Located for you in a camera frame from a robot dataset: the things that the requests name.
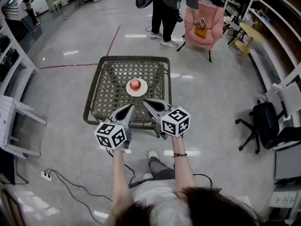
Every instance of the apple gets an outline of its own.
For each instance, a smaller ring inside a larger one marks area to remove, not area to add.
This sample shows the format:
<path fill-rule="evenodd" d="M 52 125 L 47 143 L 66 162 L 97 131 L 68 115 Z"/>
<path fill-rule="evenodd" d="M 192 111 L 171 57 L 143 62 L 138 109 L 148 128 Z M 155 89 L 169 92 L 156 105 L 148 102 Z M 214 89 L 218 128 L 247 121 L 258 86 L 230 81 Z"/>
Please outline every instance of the apple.
<path fill-rule="evenodd" d="M 141 82 L 137 79 L 134 79 L 130 82 L 130 88 L 133 90 L 133 91 L 138 91 L 141 87 Z"/>

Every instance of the yellow stool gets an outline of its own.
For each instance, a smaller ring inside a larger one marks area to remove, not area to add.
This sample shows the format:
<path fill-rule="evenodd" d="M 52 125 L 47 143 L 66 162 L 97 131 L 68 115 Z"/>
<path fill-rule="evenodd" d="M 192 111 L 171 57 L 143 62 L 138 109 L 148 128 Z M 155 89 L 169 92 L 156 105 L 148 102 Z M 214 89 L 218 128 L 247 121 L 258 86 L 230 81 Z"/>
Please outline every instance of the yellow stool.
<path fill-rule="evenodd" d="M 248 44 L 244 44 L 243 42 L 239 41 L 239 36 L 237 36 L 234 41 L 229 45 L 229 47 L 235 43 L 235 45 L 237 46 L 237 48 L 243 53 L 243 56 L 241 58 L 241 61 L 240 61 L 240 65 L 241 63 L 245 60 L 246 56 L 250 53 L 250 46 L 251 46 L 251 43 L 253 41 L 253 39 L 255 39 L 256 41 L 262 43 L 263 41 L 263 37 L 262 35 L 256 31 L 254 28 L 244 24 L 244 23 L 239 23 L 239 26 L 242 28 L 243 30 L 243 33 L 246 33 L 251 39 L 250 41 L 248 42 Z"/>

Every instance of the white sneaker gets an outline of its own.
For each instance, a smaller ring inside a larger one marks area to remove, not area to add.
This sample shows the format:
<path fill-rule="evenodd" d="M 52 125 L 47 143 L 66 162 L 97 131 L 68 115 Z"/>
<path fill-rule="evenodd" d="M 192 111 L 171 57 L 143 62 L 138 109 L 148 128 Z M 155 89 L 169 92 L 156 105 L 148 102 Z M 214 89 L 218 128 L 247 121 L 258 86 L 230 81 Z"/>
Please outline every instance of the white sneaker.
<path fill-rule="evenodd" d="M 167 46 L 170 46 L 170 47 L 178 47 L 179 44 L 173 40 L 170 40 L 168 42 L 165 42 L 164 40 L 161 40 L 161 44 L 163 45 L 167 45 Z"/>
<path fill-rule="evenodd" d="M 159 159 L 159 154 L 155 151 L 155 150 L 151 150 L 147 152 L 147 157 L 151 158 L 151 157 L 156 157 Z"/>
<path fill-rule="evenodd" d="M 145 173 L 144 175 L 143 175 L 143 179 L 150 179 L 150 178 L 152 178 L 153 179 L 153 176 L 152 176 L 152 174 L 151 173 Z"/>
<path fill-rule="evenodd" d="M 150 37 L 151 37 L 152 39 L 162 39 L 162 38 L 163 38 L 163 35 L 162 35 L 160 32 L 158 32 L 157 34 L 151 32 L 151 33 L 150 33 Z"/>

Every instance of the black case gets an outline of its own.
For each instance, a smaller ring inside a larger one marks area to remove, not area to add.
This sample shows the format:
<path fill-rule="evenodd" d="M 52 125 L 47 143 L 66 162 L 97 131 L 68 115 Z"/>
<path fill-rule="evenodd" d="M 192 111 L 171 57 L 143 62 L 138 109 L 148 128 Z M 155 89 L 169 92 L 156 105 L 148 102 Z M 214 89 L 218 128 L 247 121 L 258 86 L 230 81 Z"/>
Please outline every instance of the black case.
<path fill-rule="evenodd" d="M 2 82 L 9 72 L 9 67 L 6 64 L 0 64 L 0 82 Z"/>
<path fill-rule="evenodd" d="M 5 63 L 8 67 L 11 67 L 14 65 L 14 63 L 17 61 L 18 58 L 19 58 L 19 54 L 17 50 L 13 49 L 12 51 L 7 53 Z"/>
<path fill-rule="evenodd" d="M 4 50 L 8 47 L 10 39 L 7 35 L 0 38 L 0 53 L 3 53 Z"/>

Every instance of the power strip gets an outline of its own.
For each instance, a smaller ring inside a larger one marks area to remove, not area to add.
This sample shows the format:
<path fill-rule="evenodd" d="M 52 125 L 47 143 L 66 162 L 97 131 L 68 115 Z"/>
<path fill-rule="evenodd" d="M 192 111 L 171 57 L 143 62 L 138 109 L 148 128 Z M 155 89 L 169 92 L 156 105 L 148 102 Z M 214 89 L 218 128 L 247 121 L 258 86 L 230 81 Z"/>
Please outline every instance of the power strip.
<path fill-rule="evenodd" d="M 45 172 L 41 172 L 41 177 L 46 179 L 47 181 L 51 182 L 51 176 L 48 174 L 48 173 L 45 173 Z"/>

